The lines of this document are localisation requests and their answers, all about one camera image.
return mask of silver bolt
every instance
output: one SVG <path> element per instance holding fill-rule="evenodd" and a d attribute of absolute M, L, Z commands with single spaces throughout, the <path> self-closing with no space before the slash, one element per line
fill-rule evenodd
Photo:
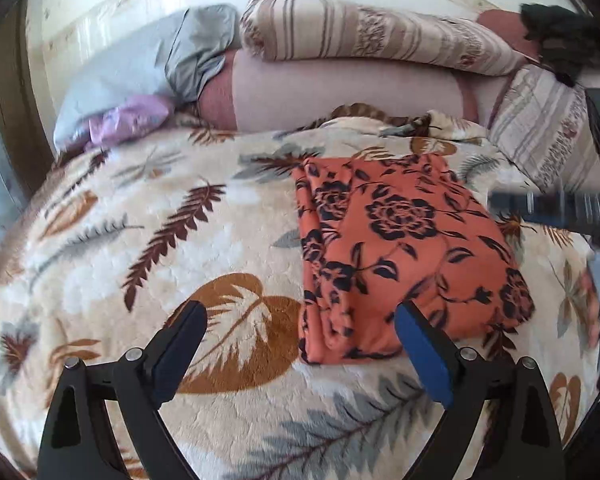
<path fill-rule="evenodd" d="M 460 357 L 465 361 L 474 361 L 478 357 L 478 352 L 476 352 L 473 348 L 469 348 L 465 346 L 460 349 Z"/>
<path fill-rule="evenodd" d="M 142 349 L 141 348 L 131 348 L 126 351 L 125 358 L 127 361 L 138 361 L 139 358 L 142 357 Z"/>
<path fill-rule="evenodd" d="M 78 364 L 80 364 L 80 359 L 78 359 L 77 357 L 68 357 L 64 360 L 64 367 L 67 370 L 71 370 L 72 368 L 77 367 Z"/>
<path fill-rule="evenodd" d="M 529 370 L 533 370 L 536 366 L 538 366 L 531 357 L 523 357 L 521 361 L 523 367 L 528 368 Z"/>

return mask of quilted blanket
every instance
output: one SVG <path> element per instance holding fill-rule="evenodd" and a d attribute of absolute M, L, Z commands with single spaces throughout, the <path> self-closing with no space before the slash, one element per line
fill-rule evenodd
<path fill-rule="evenodd" d="M 209 326 L 160 414 L 197 475 L 213 479 L 402 478 L 430 437 L 432 404 L 405 356 L 309 366 L 298 358 L 302 258 L 292 169 L 307 157 L 441 153 L 484 204 L 490 187 L 533 185 L 485 139 L 391 138 L 337 124 L 281 134 L 163 129 L 86 153 L 22 228 L 0 269 L 0 449 L 27 477 L 69 356 L 87 364 L 144 347 L 187 298 Z M 579 235 L 496 219 L 536 304 L 517 329 L 464 342 L 485 357 L 534 357 L 566 442 L 588 409 Z M 129 474 L 146 477 L 116 403 Z M 471 475 L 486 405 L 459 476 Z"/>

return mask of purple plastic bag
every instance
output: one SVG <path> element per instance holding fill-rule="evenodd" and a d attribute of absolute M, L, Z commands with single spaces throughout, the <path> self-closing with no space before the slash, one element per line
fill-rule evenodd
<path fill-rule="evenodd" d="M 78 127 L 77 137 L 81 136 L 80 131 L 86 133 L 88 130 L 91 141 L 85 146 L 86 149 L 94 146 L 110 148 L 157 130 L 173 111 L 174 103 L 166 97 L 135 95 L 122 106 L 84 120 Z"/>

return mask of brown striped fabric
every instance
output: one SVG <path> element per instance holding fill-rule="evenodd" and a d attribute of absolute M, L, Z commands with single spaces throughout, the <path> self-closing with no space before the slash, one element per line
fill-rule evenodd
<path fill-rule="evenodd" d="M 557 186 L 600 193 L 600 158 L 584 88 L 525 65 L 504 95 L 489 140 L 542 191 Z"/>
<path fill-rule="evenodd" d="M 268 61 L 380 57 L 504 75 L 524 59 L 470 20 L 339 0 L 251 0 L 240 34 L 246 49 Z"/>

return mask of orange cloth with black flowers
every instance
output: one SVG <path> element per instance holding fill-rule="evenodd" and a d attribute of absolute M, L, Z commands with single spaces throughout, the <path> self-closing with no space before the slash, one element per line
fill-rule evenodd
<path fill-rule="evenodd" d="M 510 328 L 533 313 L 510 247 L 442 156 L 308 158 L 293 175 L 304 361 L 399 354 L 393 318 L 403 298 L 452 339 Z"/>

